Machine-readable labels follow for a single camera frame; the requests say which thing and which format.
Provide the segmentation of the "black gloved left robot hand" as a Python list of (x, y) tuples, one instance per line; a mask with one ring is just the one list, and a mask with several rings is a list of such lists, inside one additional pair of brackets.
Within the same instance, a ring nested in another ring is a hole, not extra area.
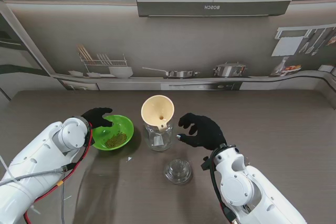
[(111, 113), (111, 108), (93, 108), (81, 115), (93, 129), (98, 127), (112, 127), (113, 122), (103, 118), (107, 113)]

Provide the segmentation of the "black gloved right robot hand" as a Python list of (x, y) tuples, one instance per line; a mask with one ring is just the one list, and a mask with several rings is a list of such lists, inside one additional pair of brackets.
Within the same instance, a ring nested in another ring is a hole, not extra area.
[(227, 145), (221, 128), (206, 116), (187, 113), (179, 119), (178, 125), (189, 129), (188, 135), (180, 133), (178, 139), (192, 147), (213, 151), (222, 144)]

